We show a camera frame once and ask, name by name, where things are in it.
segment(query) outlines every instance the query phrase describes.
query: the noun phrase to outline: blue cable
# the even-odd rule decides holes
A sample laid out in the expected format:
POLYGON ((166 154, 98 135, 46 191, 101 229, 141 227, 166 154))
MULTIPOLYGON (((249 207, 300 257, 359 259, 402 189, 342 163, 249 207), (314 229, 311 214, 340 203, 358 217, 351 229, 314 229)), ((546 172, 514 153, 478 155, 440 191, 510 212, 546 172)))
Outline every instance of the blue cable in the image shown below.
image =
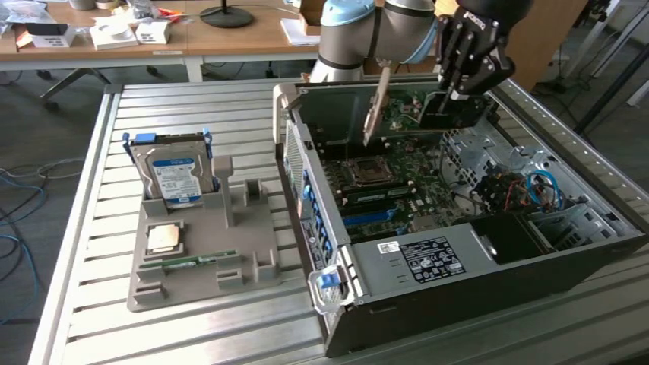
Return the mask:
POLYGON ((23 184, 19 184, 18 182, 15 181, 11 181, 10 179, 7 179, 5 176, 0 176, 0 180, 5 181, 7 184, 13 185, 13 186, 17 186, 19 188, 26 188, 26 189, 35 189, 41 192, 41 200, 39 200, 39 204, 37 204, 37 206, 33 208, 31 211, 29 211, 26 214, 23 214, 21 217, 18 217, 17 219, 14 219, 13 221, 7 220, 5 222, 0 222, 0 226, 7 226, 9 224, 11 223, 15 223, 18 221, 21 221, 22 219, 27 218, 30 215, 33 215, 33 213, 35 211, 39 210, 39 208, 43 206, 45 204, 45 199, 46 199, 46 192, 43 190, 43 188, 41 188, 39 186, 31 186, 31 185, 23 185, 23 184))
POLYGON ((27 308, 33 305, 33 303, 37 301, 37 298, 39 297, 39 281, 38 281, 38 276, 37 276, 37 267, 34 265, 34 258, 33 258, 33 253, 30 252, 30 248, 26 246, 23 242, 21 242, 19 238, 15 236, 10 236, 7 234, 0 234, 0 238, 6 238, 9 240, 14 240, 19 243, 25 255, 29 258, 29 264, 30 268, 33 269, 33 277, 34 277, 34 295, 31 300, 18 309, 15 310, 6 319, 0 320, 0 325, 5 325, 10 320, 13 320, 21 313, 23 313, 27 308))
POLYGON ((530 196, 532 197, 532 200, 540 204, 542 203, 542 200, 539 200, 539 197, 538 197, 538 194, 535 193, 535 190, 532 189, 532 177, 535 175, 542 175, 544 176, 546 178, 548 178, 550 180, 550 183, 552 184, 552 188, 558 194, 558 200, 559 200, 559 209, 563 208, 563 205, 564 205, 564 201, 562 199, 562 190, 559 189, 559 184, 558 184, 558 180, 555 179, 555 176, 552 175, 552 173, 550 173, 548 171, 544 171, 544 170, 538 170, 535 172, 532 172, 530 175, 528 175, 528 178, 526 180, 526 186, 528 187, 528 191, 530 191, 530 196))

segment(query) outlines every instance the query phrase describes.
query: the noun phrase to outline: aluminum table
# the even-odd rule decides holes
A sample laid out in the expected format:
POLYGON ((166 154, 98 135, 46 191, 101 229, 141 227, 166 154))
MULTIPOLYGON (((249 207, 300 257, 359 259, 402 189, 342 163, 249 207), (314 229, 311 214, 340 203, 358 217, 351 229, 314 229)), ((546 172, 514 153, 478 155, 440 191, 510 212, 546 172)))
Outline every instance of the aluminum table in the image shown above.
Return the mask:
MULTIPOLYGON (((644 248, 566 294, 344 357, 323 357, 274 159, 272 88, 279 82, 296 80, 109 86, 30 364, 604 364, 649 347, 644 248), (234 156, 231 183, 262 178, 270 190, 283 283, 133 313, 126 298, 143 184, 122 134, 203 127, 215 136, 215 153, 234 156)), ((647 217, 647 193, 514 82, 500 89, 647 217)), ((538 143, 506 112, 500 125, 522 144, 538 143)))

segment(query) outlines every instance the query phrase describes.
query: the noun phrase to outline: floor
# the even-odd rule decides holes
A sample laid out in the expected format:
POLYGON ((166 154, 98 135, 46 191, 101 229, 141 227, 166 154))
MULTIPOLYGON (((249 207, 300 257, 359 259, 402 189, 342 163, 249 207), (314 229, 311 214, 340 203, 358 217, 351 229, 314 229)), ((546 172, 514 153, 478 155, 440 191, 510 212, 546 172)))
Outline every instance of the floor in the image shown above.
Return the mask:
MULTIPOLYGON (((584 39, 587 33, 588 29, 574 30, 563 47, 566 54, 575 54, 580 40, 584 39)), ((571 112, 576 119, 580 119, 638 53, 639 49, 634 46, 624 48, 603 77, 591 81, 591 90, 580 90, 578 87, 572 87, 575 80, 568 79, 564 81, 568 86, 566 94, 547 96, 548 88, 539 87, 535 90, 540 94, 539 98, 556 113, 562 113, 564 109, 562 103, 570 103, 579 93, 578 99, 571 104, 571 112)), ((230 77, 264 78, 266 76, 267 64, 264 62, 247 63, 242 69, 242 64, 218 66, 215 65, 213 69, 230 77)), ((300 72, 311 69, 307 62, 275 62, 274 68, 282 77, 299 76, 300 72)), ((161 66, 159 72, 162 76, 158 78, 146 72, 145 67, 110 69, 105 71, 105 74, 114 83, 119 84, 187 81, 183 66, 161 66)), ((57 80, 66 76, 67 71, 53 71, 53 74, 57 80)), ((18 72, 13 72, 10 75, 11 78, 18 76, 18 72)), ((611 113, 611 110, 614 110, 614 114, 599 128, 588 133, 596 147, 646 189, 649 189, 647 168, 649 144, 644 143, 649 137, 649 123, 646 124, 649 118, 649 97, 642 102, 640 108, 620 106, 620 103, 648 77, 649 65, 644 65, 602 115, 611 113)), ((41 80, 34 71, 26 71, 13 85, 0 87, 0 120, 3 121, 0 167, 3 168, 25 164, 42 165, 65 158, 83 157, 86 154, 105 86, 94 77, 85 76, 74 87, 66 89, 54 98, 59 102, 62 110, 58 113, 50 113, 41 107, 38 95, 54 82, 41 80)), ((563 119, 575 124, 567 112, 563 113, 563 119)), ((79 167, 81 164, 71 164, 57 173, 69 173, 79 167)), ((17 170, 15 173, 29 173, 30 171, 26 168, 17 170)), ((41 185, 42 182, 41 179, 35 178, 23 178, 19 181, 29 185, 41 185)), ((47 185, 49 196, 43 208, 18 224, 33 249, 39 275, 47 284, 54 273, 77 184, 78 178, 51 180, 47 185)), ((0 208, 13 209, 33 193, 34 190, 18 189, 0 181, 0 208)), ((14 233, 10 227, 0 226, 0 234, 14 233)), ((0 248, 0 255, 5 252, 7 249, 3 247, 0 248)), ((6 272, 6 268, 11 266, 11 260, 3 259, 0 261, 2 272, 6 272)), ((15 308, 21 308, 30 301, 33 294, 33 273, 25 262, 7 280, 0 282, 0 316, 5 317, 15 308)), ((43 310, 45 298, 46 295, 42 291, 38 294, 37 302, 15 318, 35 322, 43 310)), ((27 363, 35 334, 35 323, 0 326, 0 363, 27 363)))

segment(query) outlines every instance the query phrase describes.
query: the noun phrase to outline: desk lamp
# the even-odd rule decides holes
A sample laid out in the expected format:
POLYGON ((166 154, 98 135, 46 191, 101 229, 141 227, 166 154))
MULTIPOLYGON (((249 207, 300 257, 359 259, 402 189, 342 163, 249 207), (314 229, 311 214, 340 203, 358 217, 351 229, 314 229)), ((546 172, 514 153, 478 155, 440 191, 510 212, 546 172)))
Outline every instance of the desk lamp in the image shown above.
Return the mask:
POLYGON ((253 14, 245 9, 227 6, 227 0, 222 0, 221 7, 213 7, 202 11, 202 20, 213 27, 239 28, 253 23, 253 14))

